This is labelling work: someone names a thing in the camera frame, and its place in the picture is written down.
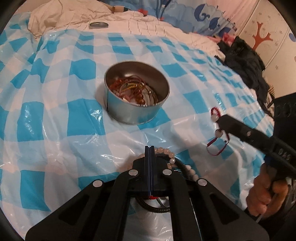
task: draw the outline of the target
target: hand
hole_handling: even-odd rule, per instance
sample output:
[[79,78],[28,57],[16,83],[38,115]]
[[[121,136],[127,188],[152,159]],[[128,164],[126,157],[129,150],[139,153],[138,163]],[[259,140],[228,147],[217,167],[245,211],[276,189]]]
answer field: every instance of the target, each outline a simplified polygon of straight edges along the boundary
[[272,197],[268,192],[270,185],[271,180],[267,174],[266,164],[264,163],[261,166],[259,176],[254,179],[254,186],[247,196],[246,201],[251,215],[257,217],[260,214],[264,214],[263,218],[268,218],[280,210],[289,191],[288,184],[286,180],[273,183],[272,190],[277,194],[277,197],[272,201]]

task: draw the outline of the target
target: blue checkered tablecloth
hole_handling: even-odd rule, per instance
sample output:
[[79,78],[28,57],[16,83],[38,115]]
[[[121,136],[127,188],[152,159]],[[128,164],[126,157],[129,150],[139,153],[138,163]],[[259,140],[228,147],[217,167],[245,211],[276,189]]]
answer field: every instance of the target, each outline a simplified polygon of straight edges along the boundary
[[[169,148],[244,206],[242,193],[258,174],[262,153],[235,137],[218,157],[206,151],[214,106],[273,132],[236,73],[201,50],[157,36],[72,29],[36,42],[29,16],[14,16],[0,36],[0,205],[21,236],[91,181],[127,170],[146,145]],[[169,98],[143,125],[118,123],[105,110],[105,71],[124,60],[154,66],[170,84]],[[223,145],[220,139],[212,151]],[[132,203],[125,240],[172,240],[169,214],[139,210]]]

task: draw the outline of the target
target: black clothing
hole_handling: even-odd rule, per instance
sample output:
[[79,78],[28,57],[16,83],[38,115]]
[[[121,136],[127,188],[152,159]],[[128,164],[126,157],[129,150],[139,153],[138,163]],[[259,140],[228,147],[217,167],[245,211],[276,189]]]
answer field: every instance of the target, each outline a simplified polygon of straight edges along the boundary
[[256,91],[259,105],[266,114],[270,114],[265,106],[269,86],[262,77],[265,66],[259,55],[239,37],[231,47],[223,41],[218,46],[226,57],[224,65],[239,74],[247,87]]

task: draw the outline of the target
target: black cable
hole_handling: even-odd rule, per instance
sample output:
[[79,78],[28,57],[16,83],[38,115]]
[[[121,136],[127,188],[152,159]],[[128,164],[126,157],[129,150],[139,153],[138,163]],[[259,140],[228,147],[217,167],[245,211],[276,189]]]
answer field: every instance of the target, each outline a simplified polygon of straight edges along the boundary
[[167,213],[170,211],[170,207],[159,208],[159,207],[150,206],[141,197],[136,197],[136,201],[143,209],[146,209],[147,211],[152,213]]
[[160,198],[157,198],[156,201],[159,203],[160,206],[166,208],[166,206],[161,202]]
[[[166,154],[155,154],[155,157],[160,157],[164,160],[166,160],[167,162],[170,161],[170,157]],[[186,179],[189,179],[189,175],[187,173],[187,170],[186,170],[186,167],[185,165],[181,162],[181,160],[179,160],[178,158],[175,157],[175,165],[181,170],[183,176],[186,178]],[[147,211],[149,212],[152,212],[152,213],[167,213],[170,211],[170,207],[153,207],[153,206],[150,206],[149,204],[147,204],[143,198],[141,197],[136,197],[136,201],[137,203],[143,208],[143,209],[146,209]]]

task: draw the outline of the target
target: screw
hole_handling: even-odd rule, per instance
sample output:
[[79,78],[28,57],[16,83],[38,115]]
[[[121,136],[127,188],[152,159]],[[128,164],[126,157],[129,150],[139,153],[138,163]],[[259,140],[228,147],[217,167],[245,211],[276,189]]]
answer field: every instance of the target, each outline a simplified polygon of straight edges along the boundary
[[197,181],[197,183],[200,185],[200,186],[206,186],[207,185],[207,181],[205,179],[199,179]]
[[93,186],[95,187],[95,188],[99,188],[99,187],[101,187],[103,185],[103,182],[101,181],[101,180],[95,180],[94,182],[93,182]]
[[172,171],[170,169],[164,169],[163,174],[166,175],[166,176],[169,176],[169,175],[172,174]]
[[136,175],[138,175],[138,171],[135,170],[135,169],[130,170],[128,173],[129,173],[129,175],[131,175],[131,176],[136,176]]

